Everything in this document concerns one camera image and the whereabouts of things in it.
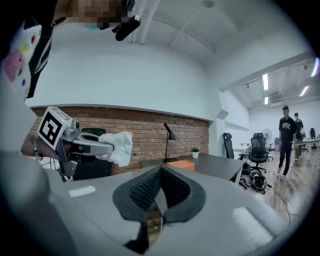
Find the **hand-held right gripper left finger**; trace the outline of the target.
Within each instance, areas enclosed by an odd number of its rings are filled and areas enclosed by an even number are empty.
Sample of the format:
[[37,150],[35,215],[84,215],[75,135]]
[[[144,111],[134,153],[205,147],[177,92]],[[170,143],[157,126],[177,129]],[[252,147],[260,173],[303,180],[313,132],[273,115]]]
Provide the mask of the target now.
[[107,177],[63,182],[59,174],[49,172],[49,183],[60,196],[66,196],[74,217],[78,212],[84,213],[94,224],[100,227],[110,237],[130,249],[137,250],[142,246],[146,251],[160,237],[162,217],[157,204],[153,201],[145,212],[145,223],[125,220],[120,215],[113,202],[113,194],[117,187],[136,177],[140,177],[150,167],[116,174]]

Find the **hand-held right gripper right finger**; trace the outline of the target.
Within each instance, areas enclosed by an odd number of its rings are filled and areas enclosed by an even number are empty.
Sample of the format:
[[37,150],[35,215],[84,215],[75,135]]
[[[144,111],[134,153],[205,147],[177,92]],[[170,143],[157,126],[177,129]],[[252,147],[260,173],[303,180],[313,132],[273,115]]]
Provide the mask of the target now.
[[293,235],[271,207],[228,180],[175,168],[206,194],[201,211],[184,223],[166,224],[151,256],[273,256]]

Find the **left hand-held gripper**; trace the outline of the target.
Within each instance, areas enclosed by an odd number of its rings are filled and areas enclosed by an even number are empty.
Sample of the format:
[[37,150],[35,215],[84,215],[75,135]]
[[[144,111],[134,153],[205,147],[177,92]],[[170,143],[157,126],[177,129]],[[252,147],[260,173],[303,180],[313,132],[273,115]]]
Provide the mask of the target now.
[[58,107],[49,106],[40,122],[37,135],[53,151],[61,177],[72,178],[78,165],[71,154],[84,156],[108,155],[114,146],[99,141],[104,132],[81,132],[80,124]]

